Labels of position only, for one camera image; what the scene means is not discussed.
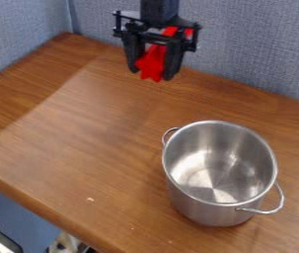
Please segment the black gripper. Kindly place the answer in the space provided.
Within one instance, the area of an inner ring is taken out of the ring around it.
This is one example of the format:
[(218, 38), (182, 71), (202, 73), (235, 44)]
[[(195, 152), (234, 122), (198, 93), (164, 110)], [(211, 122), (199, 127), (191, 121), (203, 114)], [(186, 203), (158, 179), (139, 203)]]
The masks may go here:
[[(195, 51), (202, 26), (179, 16), (179, 0), (140, 0), (140, 10), (116, 10), (114, 36), (122, 39), (128, 68), (134, 73), (140, 70), (136, 61), (146, 52), (146, 44), (167, 45), (163, 64), (163, 80), (168, 81), (178, 73), (183, 50)], [(151, 30), (175, 28), (182, 34), (191, 31), (190, 36), (166, 36)]]

